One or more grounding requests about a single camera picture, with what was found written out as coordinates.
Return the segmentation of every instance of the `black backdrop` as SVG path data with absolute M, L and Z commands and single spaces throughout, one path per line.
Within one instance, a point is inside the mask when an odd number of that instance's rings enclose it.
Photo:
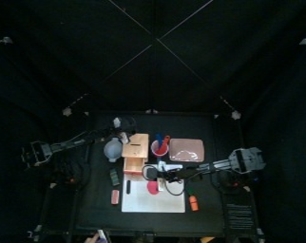
M 33 229 L 19 147 L 55 138 L 62 109 L 241 112 L 264 151 L 261 226 L 306 242 L 304 1 L 0 1 L 0 236 Z

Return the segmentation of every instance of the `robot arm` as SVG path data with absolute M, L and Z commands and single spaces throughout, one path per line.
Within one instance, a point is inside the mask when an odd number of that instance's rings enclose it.
M 134 120 L 114 118 L 113 124 L 105 129 L 83 132 L 70 140 L 51 144 L 39 140 L 30 142 L 30 146 L 22 148 L 21 158 L 29 167 L 39 166 L 61 151 L 103 141 L 109 136 L 115 136 L 122 143 L 127 143 L 129 137 L 134 134 Z
M 248 149 L 236 149 L 228 159 L 201 164 L 194 169 L 172 169 L 168 171 L 157 171 L 156 169 L 146 169 L 146 178 L 164 178 L 168 182 L 189 179 L 197 175 L 210 174 L 221 170 L 232 170 L 237 174 L 246 174 L 252 171 L 262 170 L 265 164 L 261 158 L 261 151 L 252 147 Z

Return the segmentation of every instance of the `pink container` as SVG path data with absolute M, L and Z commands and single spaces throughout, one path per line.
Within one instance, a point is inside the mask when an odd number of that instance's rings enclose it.
M 154 155 L 154 157 L 160 158 L 161 156 L 164 156 L 168 152 L 168 146 L 166 146 L 166 149 L 165 149 L 165 152 L 162 154 L 157 154 L 156 151 L 158 150 L 158 142 L 154 140 L 150 144 L 150 151 L 151 151 L 151 154 Z

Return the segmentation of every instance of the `plastic container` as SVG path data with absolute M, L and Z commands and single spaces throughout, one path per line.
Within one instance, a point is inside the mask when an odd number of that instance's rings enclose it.
M 156 153 L 157 150 L 158 150 L 158 141 L 153 140 L 153 142 L 150 144 L 150 151 L 151 151 L 151 154 L 154 155 L 154 157 L 160 158 L 161 156 L 164 156 L 166 154 L 168 146 L 166 146 L 165 152 L 162 154 L 157 154 Z
M 109 162 L 115 162 L 121 156 L 122 144 L 117 138 L 113 138 L 105 145 L 103 154 L 109 159 Z

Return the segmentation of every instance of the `wooden box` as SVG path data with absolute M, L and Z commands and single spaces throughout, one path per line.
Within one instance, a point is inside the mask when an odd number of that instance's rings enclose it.
M 147 158 L 147 134 L 135 134 L 130 142 L 122 145 L 123 174 L 141 175 Z

